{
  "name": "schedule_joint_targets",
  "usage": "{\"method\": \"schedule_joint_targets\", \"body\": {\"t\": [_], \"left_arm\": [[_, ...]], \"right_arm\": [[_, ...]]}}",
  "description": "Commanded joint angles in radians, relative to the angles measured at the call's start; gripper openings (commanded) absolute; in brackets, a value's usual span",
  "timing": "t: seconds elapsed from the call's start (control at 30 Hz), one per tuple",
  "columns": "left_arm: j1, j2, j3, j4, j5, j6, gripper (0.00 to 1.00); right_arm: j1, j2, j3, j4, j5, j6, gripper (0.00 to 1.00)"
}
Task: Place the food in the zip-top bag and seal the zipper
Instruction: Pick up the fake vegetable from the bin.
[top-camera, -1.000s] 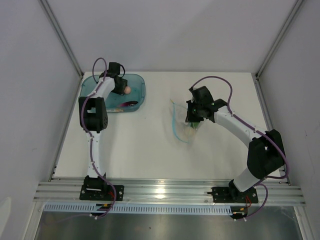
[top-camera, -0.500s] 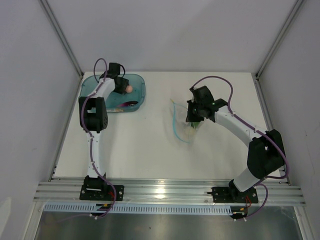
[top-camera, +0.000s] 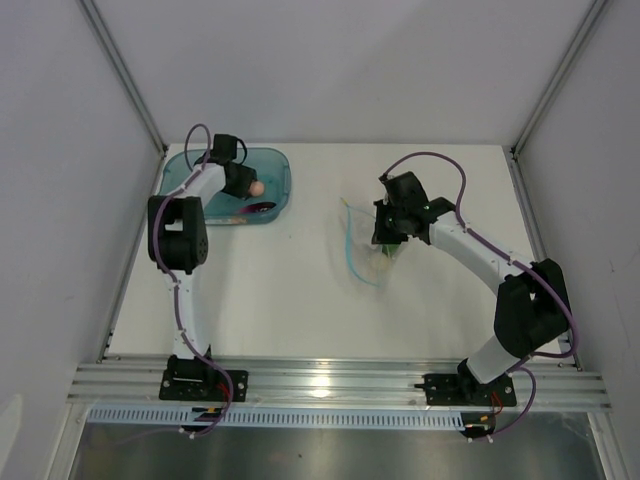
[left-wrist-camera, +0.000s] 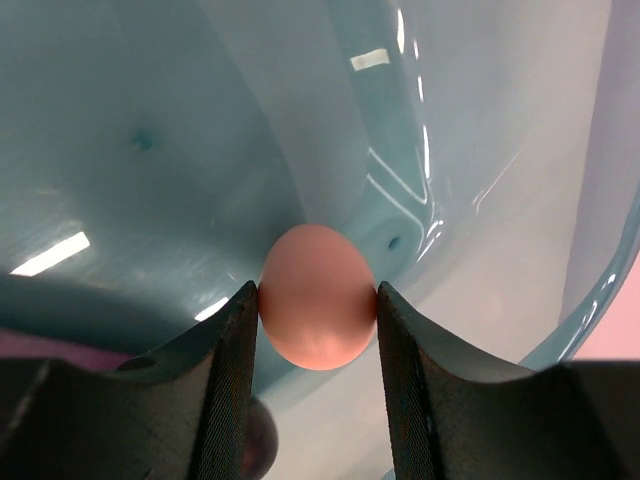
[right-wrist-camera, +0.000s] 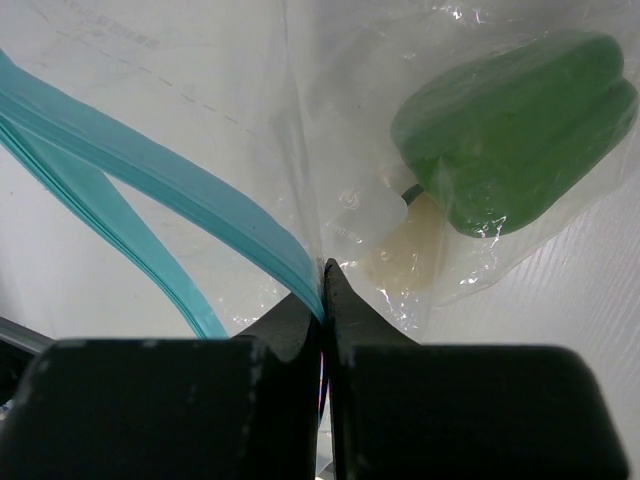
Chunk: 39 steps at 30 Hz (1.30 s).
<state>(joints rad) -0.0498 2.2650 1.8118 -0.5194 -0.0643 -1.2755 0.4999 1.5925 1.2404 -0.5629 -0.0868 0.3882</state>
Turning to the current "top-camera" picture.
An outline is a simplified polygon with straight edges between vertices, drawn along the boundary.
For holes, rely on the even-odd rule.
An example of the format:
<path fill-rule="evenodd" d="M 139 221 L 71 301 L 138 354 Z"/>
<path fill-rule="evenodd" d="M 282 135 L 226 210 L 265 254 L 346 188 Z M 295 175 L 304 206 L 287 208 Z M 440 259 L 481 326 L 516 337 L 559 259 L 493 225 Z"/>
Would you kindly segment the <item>pink egg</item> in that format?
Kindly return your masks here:
<path fill-rule="evenodd" d="M 265 192 L 265 186 L 260 181 L 253 182 L 249 187 L 249 194 L 252 197 L 260 197 L 264 194 L 264 192 Z"/>

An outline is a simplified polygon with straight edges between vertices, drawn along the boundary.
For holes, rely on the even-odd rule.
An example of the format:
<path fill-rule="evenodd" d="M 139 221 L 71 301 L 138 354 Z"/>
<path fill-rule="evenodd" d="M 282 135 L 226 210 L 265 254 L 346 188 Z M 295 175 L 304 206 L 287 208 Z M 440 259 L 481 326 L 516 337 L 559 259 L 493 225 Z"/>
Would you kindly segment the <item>green bell pepper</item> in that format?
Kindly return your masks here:
<path fill-rule="evenodd" d="M 400 247 L 400 244 L 385 244 L 382 246 L 381 252 L 388 257 L 394 257 Z"/>

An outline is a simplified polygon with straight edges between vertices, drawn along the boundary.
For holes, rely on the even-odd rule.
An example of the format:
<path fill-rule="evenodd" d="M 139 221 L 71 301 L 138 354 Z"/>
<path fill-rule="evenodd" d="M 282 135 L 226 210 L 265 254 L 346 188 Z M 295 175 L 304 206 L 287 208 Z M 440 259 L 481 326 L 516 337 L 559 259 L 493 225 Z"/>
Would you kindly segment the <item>white egg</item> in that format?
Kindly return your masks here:
<path fill-rule="evenodd" d="M 372 255 L 366 265 L 372 275 L 381 275 L 389 269 L 390 259 L 385 255 Z"/>

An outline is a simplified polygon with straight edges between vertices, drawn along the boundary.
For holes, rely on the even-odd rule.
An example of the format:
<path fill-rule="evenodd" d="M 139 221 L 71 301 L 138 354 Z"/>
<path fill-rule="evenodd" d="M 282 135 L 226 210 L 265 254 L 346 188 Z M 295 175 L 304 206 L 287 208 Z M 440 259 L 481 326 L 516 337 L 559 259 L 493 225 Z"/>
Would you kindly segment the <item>clear zip top bag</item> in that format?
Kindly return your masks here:
<path fill-rule="evenodd" d="M 340 198 L 340 204 L 341 226 L 344 231 L 344 259 L 351 279 L 372 289 L 384 289 L 406 245 L 400 244 L 401 247 L 394 257 L 387 256 L 390 259 L 390 265 L 386 272 L 381 275 L 372 275 L 366 261 L 372 255 L 384 255 L 381 248 L 385 245 L 372 242 L 375 227 L 374 209 L 354 205 L 344 197 Z"/>

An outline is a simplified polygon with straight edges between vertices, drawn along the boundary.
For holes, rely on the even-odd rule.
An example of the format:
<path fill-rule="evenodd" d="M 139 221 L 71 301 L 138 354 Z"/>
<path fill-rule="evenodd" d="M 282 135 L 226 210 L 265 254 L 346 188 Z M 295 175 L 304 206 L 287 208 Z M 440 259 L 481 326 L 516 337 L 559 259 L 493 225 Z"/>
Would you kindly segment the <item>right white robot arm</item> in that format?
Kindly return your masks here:
<path fill-rule="evenodd" d="M 458 367 L 458 395 L 479 403 L 491 394 L 492 381 L 569 330 L 562 270 L 550 259 L 527 262 L 479 240 L 456 206 L 443 197 L 430 200 L 412 172 L 379 181 L 386 195 L 374 203 L 374 244 L 418 239 L 457 260 L 496 297 L 493 335 Z"/>

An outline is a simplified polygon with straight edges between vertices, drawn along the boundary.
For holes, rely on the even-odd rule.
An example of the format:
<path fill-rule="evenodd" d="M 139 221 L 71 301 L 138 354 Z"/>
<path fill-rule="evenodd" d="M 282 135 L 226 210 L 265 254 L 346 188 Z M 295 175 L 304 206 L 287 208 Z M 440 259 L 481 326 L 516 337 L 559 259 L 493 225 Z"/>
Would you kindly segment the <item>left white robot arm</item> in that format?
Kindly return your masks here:
<path fill-rule="evenodd" d="M 148 252 L 163 273 L 175 319 L 173 354 L 202 360 L 210 352 L 209 324 L 203 319 L 198 283 L 209 252 L 204 207 L 218 193 L 246 200 L 264 194 L 256 171 L 238 153 L 248 154 L 243 140 L 216 134 L 191 173 L 176 188 L 148 200 Z"/>

